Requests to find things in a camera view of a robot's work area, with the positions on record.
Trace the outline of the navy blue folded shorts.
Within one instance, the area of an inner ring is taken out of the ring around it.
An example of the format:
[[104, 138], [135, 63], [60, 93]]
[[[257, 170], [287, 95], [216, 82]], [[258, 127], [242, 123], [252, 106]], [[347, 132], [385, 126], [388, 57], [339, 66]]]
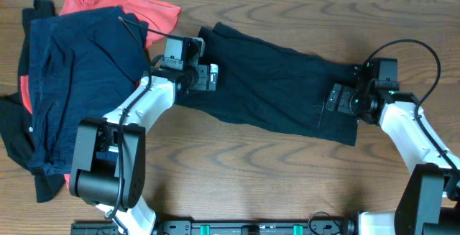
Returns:
[[70, 172], [81, 120], [113, 111], [147, 69], [146, 28], [119, 7], [32, 20], [30, 168], [46, 175]]

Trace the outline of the red-orange garment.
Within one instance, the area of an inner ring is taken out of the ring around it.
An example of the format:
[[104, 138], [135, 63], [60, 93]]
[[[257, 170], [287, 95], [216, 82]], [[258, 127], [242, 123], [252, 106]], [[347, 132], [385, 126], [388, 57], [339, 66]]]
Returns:
[[65, 0], [60, 13], [54, 17], [108, 7], [119, 7], [124, 13], [133, 14], [147, 23], [147, 39], [143, 49], [171, 32], [180, 13], [179, 6], [158, 0]]

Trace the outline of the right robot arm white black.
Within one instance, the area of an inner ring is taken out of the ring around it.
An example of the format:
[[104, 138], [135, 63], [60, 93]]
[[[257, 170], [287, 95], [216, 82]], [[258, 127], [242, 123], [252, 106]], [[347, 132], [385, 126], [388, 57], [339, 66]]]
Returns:
[[430, 126], [412, 93], [396, 81], [373, 79], [360, 88], [334, 84], [326, 109], [380, 126], [402, 157], [410, 179], [394, 211], [361, 212], [343, 222], [343, 234], [458, 234], [459, 157]]

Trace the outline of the black shorts with white lining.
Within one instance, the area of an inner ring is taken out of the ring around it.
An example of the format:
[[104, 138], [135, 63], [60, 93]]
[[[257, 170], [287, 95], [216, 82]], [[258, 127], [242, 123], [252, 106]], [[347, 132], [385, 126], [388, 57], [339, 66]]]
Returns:
[[354, 86], [360, 67], [342, 65], [245, 35], [225, 24], [198, 33], [202, 61], [218, 66], [215, 91], [191, 91], [178, 104], [231, 124], [355, 145], [358, 120], [329, 111], [334, 84]]

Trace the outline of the black garment under pile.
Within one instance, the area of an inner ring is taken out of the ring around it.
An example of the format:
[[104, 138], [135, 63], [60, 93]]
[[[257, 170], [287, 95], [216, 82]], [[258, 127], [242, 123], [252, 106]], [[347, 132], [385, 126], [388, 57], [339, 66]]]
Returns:
[[46, 175], [28, 166], [35, 152], [32, 141], [32, 104], [29, 99], [29, 36], [31, 21], [55, 16], [50, 0], [34, 0], [33, 7], [22, 10], [24, 41], [17, 69], [17, 92], [1, 97], [1, 138], [10, 159], [34, 178], [38, 203], [51, 201], [65, 184], [63, 175]]

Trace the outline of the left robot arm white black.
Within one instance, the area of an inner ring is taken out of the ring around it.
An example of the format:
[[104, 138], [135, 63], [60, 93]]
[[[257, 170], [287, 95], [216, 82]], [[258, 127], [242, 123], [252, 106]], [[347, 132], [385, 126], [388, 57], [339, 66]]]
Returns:
[[102, 223], [76, 223], [72, 234], [156, 234], [157, 216], [142, 197], [146, 135], [189, 90], [214, 91], [219, 67], [148, 68], [128, 99], [102, 117], [79, 123], [70, 192], [103, 211]]

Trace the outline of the black mounting rail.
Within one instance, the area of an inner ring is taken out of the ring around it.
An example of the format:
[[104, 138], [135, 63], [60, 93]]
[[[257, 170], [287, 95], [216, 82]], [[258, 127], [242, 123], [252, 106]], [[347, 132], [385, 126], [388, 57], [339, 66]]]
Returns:
[[163, 221], [146, 234], [157, 235], [357, 235], [354, 221], [320, 218], [307, 222], [238, 223]]

